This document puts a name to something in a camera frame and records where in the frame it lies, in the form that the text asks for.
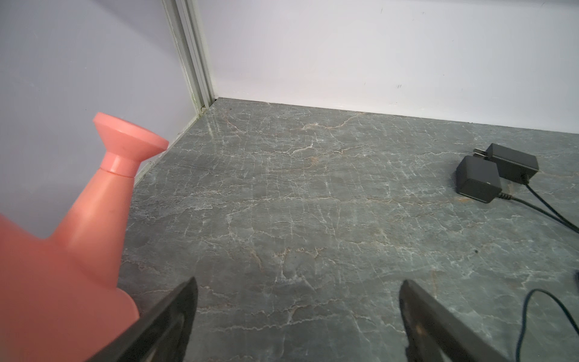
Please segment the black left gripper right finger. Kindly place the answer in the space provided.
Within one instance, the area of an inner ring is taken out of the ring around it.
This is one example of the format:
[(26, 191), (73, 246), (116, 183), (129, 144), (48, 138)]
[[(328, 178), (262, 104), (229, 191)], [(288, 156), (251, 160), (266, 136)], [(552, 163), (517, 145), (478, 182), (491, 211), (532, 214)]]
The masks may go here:
[(413, 280), (402, 283), (399, 303), (408, 361), (507, 360)]

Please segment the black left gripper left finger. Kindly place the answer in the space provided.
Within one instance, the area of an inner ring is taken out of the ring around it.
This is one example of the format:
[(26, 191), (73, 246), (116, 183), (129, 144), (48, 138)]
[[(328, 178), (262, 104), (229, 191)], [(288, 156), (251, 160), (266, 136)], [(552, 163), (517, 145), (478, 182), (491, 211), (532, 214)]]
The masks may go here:
[(184, 360), (198, 304), (195, 278), (181, 283), (155, 307), (90, 360)]

